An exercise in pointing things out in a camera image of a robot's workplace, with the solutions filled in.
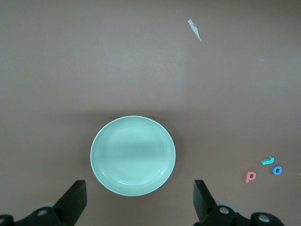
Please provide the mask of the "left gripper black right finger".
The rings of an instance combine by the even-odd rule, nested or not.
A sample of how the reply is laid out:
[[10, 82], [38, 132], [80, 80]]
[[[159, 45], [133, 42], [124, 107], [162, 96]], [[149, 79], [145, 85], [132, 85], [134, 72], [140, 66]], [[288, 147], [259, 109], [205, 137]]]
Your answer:
[[280, 219], [265, 212], [255, 212], [247, 219], [225, 205], [218, 205], [203, 180], [195, 180], [193, 204], [198, 222], [193, 226], [285, 226]]

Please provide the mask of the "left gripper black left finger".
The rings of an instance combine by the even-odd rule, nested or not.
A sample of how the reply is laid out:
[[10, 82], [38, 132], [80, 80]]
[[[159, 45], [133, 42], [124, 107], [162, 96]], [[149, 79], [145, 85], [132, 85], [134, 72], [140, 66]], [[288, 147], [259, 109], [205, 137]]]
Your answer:
[[52, 206], [40, 207], [19, 221], [0, 215], [0, 226], [74, 226], [86, 205], [86, 181], [77, 180]]

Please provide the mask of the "green round plate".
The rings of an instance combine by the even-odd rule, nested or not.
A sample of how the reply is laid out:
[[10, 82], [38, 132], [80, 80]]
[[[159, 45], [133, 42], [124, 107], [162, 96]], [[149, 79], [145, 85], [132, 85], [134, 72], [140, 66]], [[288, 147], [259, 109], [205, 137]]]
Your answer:
[[143, 116], [124, 116], [103, 126], [90, 150], [91, 169], [108, 190], [141, 196], [160, 188], [171, 176], [176, 148], [169, 132]]

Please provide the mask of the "brown table cover sheet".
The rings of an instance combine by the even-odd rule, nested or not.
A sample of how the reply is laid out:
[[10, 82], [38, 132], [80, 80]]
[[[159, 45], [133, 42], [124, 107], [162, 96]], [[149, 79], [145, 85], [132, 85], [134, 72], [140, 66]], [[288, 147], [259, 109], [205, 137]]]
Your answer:
[[[176, 147], [144, 196], [112, 193], [90, 165], [125, 115]], [[81, 179], [76, 226], [192, 226], [202, 179], [246, 218], [301, 226], [300, 173], [301, 0], [0, 0], [0, 214], [22, 219]]]

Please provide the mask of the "white paper scrap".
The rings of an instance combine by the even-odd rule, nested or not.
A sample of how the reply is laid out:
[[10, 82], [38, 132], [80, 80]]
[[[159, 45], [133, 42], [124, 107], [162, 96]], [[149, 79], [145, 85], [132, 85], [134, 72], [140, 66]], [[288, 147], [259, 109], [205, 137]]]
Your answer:
[[196, 26], [196, 24], [192, 21], [192, 19], [188, 20], [188, 24], [190, 25], [192, 31], [195, 33], [195, 35], [197, 36], [197, 38], [199, 39], [200, 42], [202, 42], [202, 38], [201, 35], [199, 33], [198, 27]]

